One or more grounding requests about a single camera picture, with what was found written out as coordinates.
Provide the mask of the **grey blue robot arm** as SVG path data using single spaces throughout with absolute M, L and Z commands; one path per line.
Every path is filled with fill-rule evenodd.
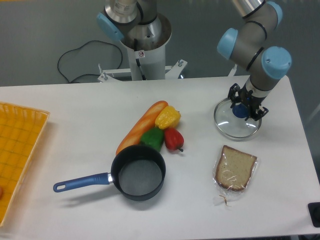
M 272 1 L 235 0 L 233 4 L 245 25 L 240 30 L 228 29 L 219 40 L 217 51 L 250 73 L 243 87 L 234 84 L 229 89 L 227 97 L 233 115 L 258 121 L 268 113 L 262 101 L 292 64 L 286 49 L 262 46 L 280 24 L 283 12 Z M 165 46 L 172 28 L 169 20 L 158 13 L 155 0 L 108 0 L 96 21 L 110 39 L 126 47 L 134 81 L 169 76 L 165 70 Z

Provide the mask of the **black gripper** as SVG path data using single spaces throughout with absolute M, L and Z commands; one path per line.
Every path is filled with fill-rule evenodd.
M 246 83 L 242 89 L 237 83 L 233 84 L 229 88 L 227 98 L 231 101 L 231 109 L 239 103 L 237 117 L 245 118 L 245 121 L 248 119 L 258 121 L 269 112 L 261 105 L 265 99 L 265 91 L 254 87 L 251 83 Z

